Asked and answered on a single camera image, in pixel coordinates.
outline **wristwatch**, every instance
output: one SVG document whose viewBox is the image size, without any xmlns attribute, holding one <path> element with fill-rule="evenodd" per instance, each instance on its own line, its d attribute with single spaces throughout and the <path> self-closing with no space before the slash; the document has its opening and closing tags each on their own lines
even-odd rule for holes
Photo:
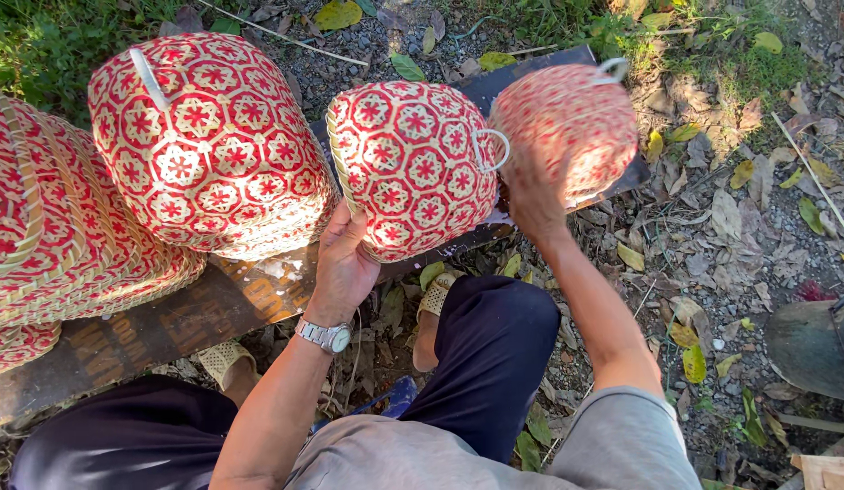
<svg viewBox="0 0 844 490">
<path fill-rule="evenodd" d="M 338 323 L 327 328 L 320 327 L 301 318 L 295 327 L 295 333 L 313 343 L 318 343 L 329 354 L 338 354 L 349 345 L 352 327 L 348 323 Z"/>
</svg>

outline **woven sandal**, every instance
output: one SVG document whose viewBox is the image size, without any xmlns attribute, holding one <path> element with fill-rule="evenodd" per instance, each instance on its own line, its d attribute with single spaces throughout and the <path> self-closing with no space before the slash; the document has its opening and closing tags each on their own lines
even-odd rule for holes
<svg viewBox="0 0 844 490">
<path fill-rule="evenodd" d="M 419 309 L 416 311 L 416 323 L 419 321 L 422 310 L 430 311 L 434 315 L 440 316 L 440 310 L 443 308 L 443 302 L 447 298 L 447 293 L 449 292 L 449 288 L 452 287 L 452 283 L 455 283 L 455 276 L 444 272 L 435 277 L 431 281 L 431 284 L 428 284 L 428 290 L 422 296 L 422 301 L 419 302 Z"/>
<path fill-rule="evenodd" d="M 204 371 L 216 380 L 223 391 L 225 391 L 225 386 L 222 381 L 225 373 L 240 358 L 250 358 L 253 363 L 253 373 L 255 373 L 255 358 L 237 341 L 229 340 L 198 352 L 198 360 L 204 365 Z"/>
</svg>

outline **dirt ground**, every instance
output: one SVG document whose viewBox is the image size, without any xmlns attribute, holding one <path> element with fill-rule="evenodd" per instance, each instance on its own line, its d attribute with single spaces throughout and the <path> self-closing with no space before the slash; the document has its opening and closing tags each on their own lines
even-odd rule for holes
<svg viewBox="0 0 844 490">
<path fill-rule="evenodd" d="M 250 7 L 255 10 L 262 4 L 254 0 Z M 289 6 L 292 11 L 313 13 L 303 2 L 292 1 Z M 411 27 L 405 35 L 386 29 L 376 18 L 365 17 L 329 35 L 321 46 L 372 61 L 370 70 L 275 42 L 254 29 L 242 34 L 297 80 L 296 96 L 309 120 L 318 119 L 341 90 L 356 83 L 398 78 L 388 62 L 390 48 L 416 55 L 428 80 L 442 80 L 450 76 L 450 70 L 460 72 L 462 63 L 489 50 L 531 47 L 516 40 L 510 28 L 484 21 L 468 36 L 444 39 L 433 52 L 438 58 L 424 61 L 418 55 L 427 19 L 440 5 L 417 0 L 412 4 L 393 2 L 392 7 L 409 21 Z M 453 4 L 444 12 L 448 34 L 458 36 L 471 30 L 479 16 L 467 8 Z M 764 98 L 756 111 L 760 121 L 752 125 L 755 111 L 746 110 L 751 97 L 728 100 L 723 83 L 666 69 L 667 53 L 681 50 L 684 39 L 655 39 L 649 43 L 652 63 L 636 63 L 627 83 L 639 116 L 641 148 L 653 178 L 634 192 L 568 217 L 589 259 L 636 312 L 661 366 L 668 399 L 677 407 L 689 459 L 698 475 L 762 490 L 777 488 L 796 472 L 790 466 L 790 454 L 819 454 L 839 439 L 833 432 L 785 425 L 784 444 L 776 438 L 765 412 L 844 422 L 843 401 L 782 385 L 764 341 L 765 322 L 778 307 L 844 294 L 844 229 L 807 175 L 790 188 L 779 186 L 802 164 L 771 116 L 776 111 L 789 127 L 801 120 L 806 123 L 795 139 L 830 168 L 830 181 L 826 182 L 830 186 L 825 187 L 844 215 L 844 0 L 782 1 L 770 3 L 770 12 L 788 22 L 795 36 L 793 45 L 799 46 L 808 63 L 798 86 L 782 93 L 760 93 Z M 262 24 L 277 29 L 279 18 Z M 289 34 L 307 37 L 299 24 L 294 24 Z M 805 118 L 793 119 L 800 113 Z M 674 128 L 688 123 L 702 129 L 699 135 L 672 140 Z M 653 131 L 664 135 L 657 158 L 648 154 Z M 754 173 L 748 183 L 733 188 L 736 166 L 745 161 L 752 161 Z M 813 232 L 801 217 L 798 202 L 804 197 L 821 212 L 820 221 L 827 230 L 823 235 Z M 619 253 L 623 247 L 643 254 L 642 269 L 625 263 Z M 520 257 L 518 271 L 507 267 L 516 254 Z M 507 269 L 507 273 L 549 291 L 561 308 L 561 334 L 537 395 L 552 436 L 552 449 L 538 445 L 545 466 L 593 381 L 589 357 L 570 319 L 569 307 L 537 250 L 518 233 L 457 254 L 445 267 L 467 274 L 497 274 Z M 323 386 L 319 417 L 345 415 L 406 374 L 414 377 L 420 389 L 424 386 L 426 376 L 412 368 L 413 331 L 421 295 L 418 274 L 375 287 L 361 308 L 359 331 L 351 347 L 338 356 Z M 674 311 L 676 319 L 671 320 Z M 276 323 L 240 339 L 255 356 L 260 372 L 286 346 L 295 322 Z M 689 326 L 690 334 L 697 336 L 695 343 L 700 345 L 707 367 L 699 383 L 686 376 L 684 348 L 675 342 L 671 322 Z M 716 366 L 722 362 L 732 364 L 723 366 L 719 375 Z M 153 371 L 215 386 L 195 356 Z M 768 438 L 763 446 L 747 438 L 743 388 L 749 390 L 763 420 L 761 427 Z M 0 470 L 13 461 L 28 433 L 60 408 L 0 428 Z M 381 402 L 368 412 L 382 408 Z M 521 466 L 518 452 L 513 464 Z M 5 482 L 6 471 L 0 471 L 0 487 Z"/>
</svg>

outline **left hand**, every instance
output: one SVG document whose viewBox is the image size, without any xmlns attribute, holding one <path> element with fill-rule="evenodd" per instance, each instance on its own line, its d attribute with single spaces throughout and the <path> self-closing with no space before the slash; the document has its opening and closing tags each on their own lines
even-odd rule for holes
<svg viewBox="0 0 844 490">
<path fill-rule="evenodd" d="M 359 210 L 351 216 L 344 198 L 319 238 L 316 288 L 304 314 L 308 322 L 326 328 L 349 322 L 371 293 L 380 264 L 362 248 L 366 228 L 367 214 Z"/>
</svg>

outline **woven pattern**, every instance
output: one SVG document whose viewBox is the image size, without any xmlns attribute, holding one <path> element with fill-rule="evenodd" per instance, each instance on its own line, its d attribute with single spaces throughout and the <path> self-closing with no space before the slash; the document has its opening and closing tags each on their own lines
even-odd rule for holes
<svg viewBox="0 0 844 490">
<path fill-rule="evenodd" d="M 497 192 L 493 137 L 480 110 L 443 84 L 382 82 L 337 95 L 326 115 L 331 153 L 353 212 L 368 216 L 364 247 L 396 262 L 487 218 Z"/>
<path fill-rule="evenodd" d="M 319 142 L 276 65 L 242 38 L 202 32 L 134 47 L 93 74 L 95 145 L 137 220 L 168 243 L 259 260 L 315 241 L 337 205 Z"/>
<path fill-rule="evenodd" d="M 585 64 L 529 73 L 495 98 L 488 119 L 511 144 L 532 148 L 550 179 L 569 165 L 566 206 L 609 187 L 636 154 L 636 114 L 628 93 L 618 83 L 593 83 L 600 77 Z"/>
<path fill-rule="evenodd" d="M 88 133 L 0 93 L 0 372 L 48 351 L 47 325 L 166 295 L 206 260 L 137 223 Z"/>
</svg>

